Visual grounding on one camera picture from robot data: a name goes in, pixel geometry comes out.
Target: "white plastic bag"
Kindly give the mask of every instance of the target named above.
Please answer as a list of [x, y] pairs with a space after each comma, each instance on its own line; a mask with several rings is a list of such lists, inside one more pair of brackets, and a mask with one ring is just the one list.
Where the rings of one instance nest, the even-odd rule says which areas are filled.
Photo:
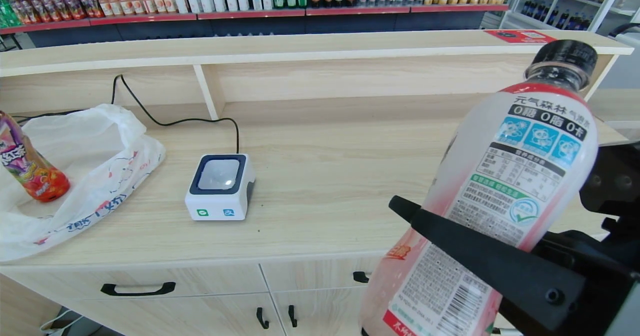
[[86, 230], [124, 202], [165, 158], [165, 147], [119, 106], [35, 118], [22, 129], [66, 174], [71, 189], [43, 204], [0, 168], [0, 261], [37, 254]]

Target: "black bottle cap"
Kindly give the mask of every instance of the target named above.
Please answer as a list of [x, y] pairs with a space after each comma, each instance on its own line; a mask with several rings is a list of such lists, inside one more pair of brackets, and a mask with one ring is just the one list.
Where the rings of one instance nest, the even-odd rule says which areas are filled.
[[585, 80], [582, 87], [585, 87], [589, 83], [597, 61], [598, 52], [591, 45], [578, 40], [565, 39], [554, 40], [541, 47], [531, 65], [549, 63], [572, 66], [577, 72], [584, 74]]

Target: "black drawer handle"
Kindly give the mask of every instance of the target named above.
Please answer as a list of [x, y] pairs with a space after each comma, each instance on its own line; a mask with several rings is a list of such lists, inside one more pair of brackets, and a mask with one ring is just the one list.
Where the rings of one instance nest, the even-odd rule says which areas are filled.
[[364, 272], [353, 272], [353, 281], [367, 284], [369, 283], [369, 278]]
[[259, 307], [256, 312], [255, 312], [255, 317], [258, 318], [258, 321], [260, 322], [260, 326], [262, 326], [263, 329], [269, 329], [269, 322], [266, 322], [265, 320], [263, 320], [263, 309], [262, 307]]
[[293, 305], [288, 306], [288, 318], [291, 320], [291, 326], [298, 327], [298, 321], [296, 320], [296, 310]]
[[152, 293], [119, 293], [116, 291], [116, 284], [105, 284], [100, 291], [103, 294], [107, 294], [110, 297], [157, 297], [158, 295], [167, 295], [176, 290], [175, 282], [165, 282], [162, 284], [162, 288]]

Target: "blue icon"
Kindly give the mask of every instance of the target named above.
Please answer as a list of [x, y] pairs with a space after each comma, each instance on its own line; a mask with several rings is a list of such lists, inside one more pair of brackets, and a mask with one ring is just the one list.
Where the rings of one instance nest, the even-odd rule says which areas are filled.
[[541, 124], [533, 124], [526, 134], [524, 149], [546, 155], [556, 142], [559, 132]]
[[519, 199], [509, 209], [511, 220], [519, 225], [528, 225], [538, 219], [540, 208], [533, 199]]
[[498, 131], [498, 141], [517, 145], [524, 138], [524, 133], [530, 124], [531, 122], [520, 118], [504, 118], [502, 125], [500, 125], [500, 131]]
[[556, 161], [571, 165], [576, 155], [578, 155], [578, 151], [580, 151], [580, 143], [569, 138], [569, 136], [562, 135], [555, 149], [553, 149], [551, 156], [553, 156], [553, 159]]

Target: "light wood countertop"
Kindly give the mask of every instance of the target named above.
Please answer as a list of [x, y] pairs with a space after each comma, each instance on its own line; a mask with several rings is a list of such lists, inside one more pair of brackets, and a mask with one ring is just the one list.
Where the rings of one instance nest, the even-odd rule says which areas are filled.
[[[409, 226], [387, 203], [422, 203], [451, 135], [483, 95], [233, 102], [256, 185], [243, 222], [194, 222], [185, 193], [199, 157], [234, 152], [231, 124], [150, 128], [167, 147], [160, 167], [114, 213], [71, 240], [2, 268], [224, 263], [386, 251]], [[156, 106], [188, 109], [203, 106]], [[163, 115], [164, 121], [175, 116]], [[623, 140], [598, 122], [599, 142]], [[601, 234], [603, 216], [578, 198], [553, 231]]]
[[[586, 31], [544, 30], [573, 38], [599, 54], [631, 54], [632, 47]], [[402, 56], [535, 54], [542, 44], [509, 44], [482, 30], [233, 36], [138, 40], [3, 52], [0, 77], [121, 67], [254, 63]]]

